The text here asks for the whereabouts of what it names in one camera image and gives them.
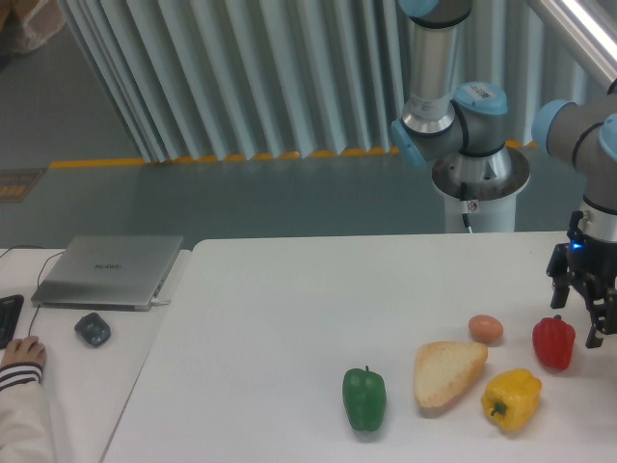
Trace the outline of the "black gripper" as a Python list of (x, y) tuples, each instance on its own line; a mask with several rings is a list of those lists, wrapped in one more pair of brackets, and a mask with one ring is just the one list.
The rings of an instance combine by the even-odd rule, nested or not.
[(565, 307), (571, 287), (584, 298), (591, 319), (585, 341), (589, 349), (601, 347), (604, 336), (616, 333), (616, 242), (585, 231), (591, 218), (590, 211), (572, 213), (569, 242), (555, 245), (546, 270), (552, 278), (552, 309)]

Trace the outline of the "white striped sleeve forearm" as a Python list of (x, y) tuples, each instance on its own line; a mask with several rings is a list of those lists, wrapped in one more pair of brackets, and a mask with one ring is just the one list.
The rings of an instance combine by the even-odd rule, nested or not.
[(40, 380), (42, 368), (1, 368), (1, 461), (55, 462), (51, 419)]

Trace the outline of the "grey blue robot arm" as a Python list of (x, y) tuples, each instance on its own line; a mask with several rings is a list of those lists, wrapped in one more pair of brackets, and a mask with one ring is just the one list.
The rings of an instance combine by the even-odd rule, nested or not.
[[(468, 1), (404, 1), (415, 26), (411, 93), (391, 125), (392, 140), (413, 165), (433, 164), (435, 186), (455, 201), (455, 224), (469, 229), (471, 205), (517, 194), (527, 183), (525, 158), (505, 146), (503, 90), (483, 82), (451, 84), (456, 40)], [(603, 98), (554, 100), (535, 117), (531, 134), (548, 155), (586, 178), (565, 243), (547, 269), (551, 306), (571, 290), (591, 319), (586, 346), (616, 331), (616, 24), (594, 1), (534, 1), (532, 10), (555, 30), (578, 63), (605, 88)]]

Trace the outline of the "person's hand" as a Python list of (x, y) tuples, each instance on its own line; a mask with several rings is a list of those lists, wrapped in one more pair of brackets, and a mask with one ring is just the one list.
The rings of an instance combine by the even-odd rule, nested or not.
[(38, 337), (11, 340), (1, 361), (1, 387), (39, 383), (46, 361), (46, 347)]

